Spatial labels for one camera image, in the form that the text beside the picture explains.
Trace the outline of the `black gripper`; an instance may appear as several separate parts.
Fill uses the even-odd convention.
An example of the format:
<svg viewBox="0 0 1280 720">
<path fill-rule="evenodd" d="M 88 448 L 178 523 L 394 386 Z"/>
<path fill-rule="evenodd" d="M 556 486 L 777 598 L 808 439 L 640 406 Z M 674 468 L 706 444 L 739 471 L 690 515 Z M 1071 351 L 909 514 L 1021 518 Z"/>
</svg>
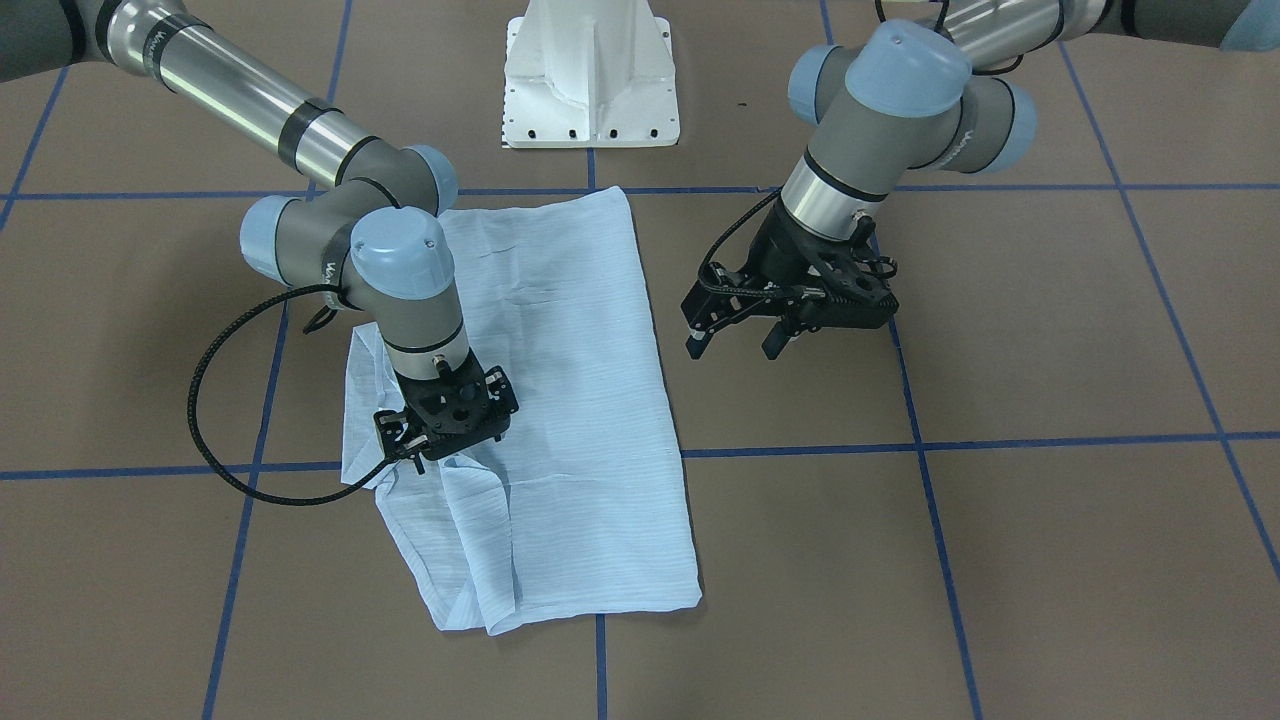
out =
<svg viewBox="0 0 1280 720">
<path fill-rule="evenodd" d="M 755 214 L 765 209 L 745 263 L 732 272 L 716 251 Z M 707 250 L 681 311 L 687 322 L 685 348 L 703 357 L 714 336 L 753 316 L 772 316 L 762 341 L 773 361 L 804 332 L 824 328 L 878 329 L 899 310 L 890 288 L 897 263 L 872 250 L 876 220 L 856 211 L 841 240 L 812 233 L 791 218 L 780 200 L 762 200 L 731 224 Z"/>
<path fill-rule="evenodd" d="M 500 366 L 483 370 L 477 360 L 458 369 L 436 364 L 443 375 L 420 380 L 394 373 L 404 401 L 399 411 L 372 415 L 385 459 L 410 459 L 424 475 L 425 462 L 470 448 L 485 439 L 502 442 L 509 416 L 518 411 L 515 389 Z"/>
</svg>

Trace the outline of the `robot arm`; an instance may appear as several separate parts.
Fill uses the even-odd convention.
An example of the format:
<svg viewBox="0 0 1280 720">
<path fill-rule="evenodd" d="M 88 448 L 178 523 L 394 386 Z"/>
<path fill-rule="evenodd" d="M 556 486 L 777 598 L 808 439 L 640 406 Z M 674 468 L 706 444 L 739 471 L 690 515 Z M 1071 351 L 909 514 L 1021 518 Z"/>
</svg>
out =
<svg viewBox="0 0 1280 720">
<path fill-rule="evenodd" d="M 500 46 L 485 1 L 192 1 L 191 10 L 393 143 L 461 174 Z M 233 316 L 248 205 L 307 181 L 151 79 L 84 63 L 3 86 L 3 482 L 195 466 L 186 396 Z"/>
<path fill-rule="evenodd" d="M 771 316 L 778 357 L 804 332 L 877 329 L 899 310 L 896 263 L 870 246 L 876 214 L 909 170 L 996 172 L 1030 147 L 1030 96 L 1002 78 L 1027 54 L 1089 33 L 1268 53 L 1275 1 L 946 1 L 934 19 L 882 22 L 860 47 L 808 50 L 788 79 L 814 127 L 764 213 L 745 263 L 705 256 L 682 301 L 686 350 Z"/>
</svg>

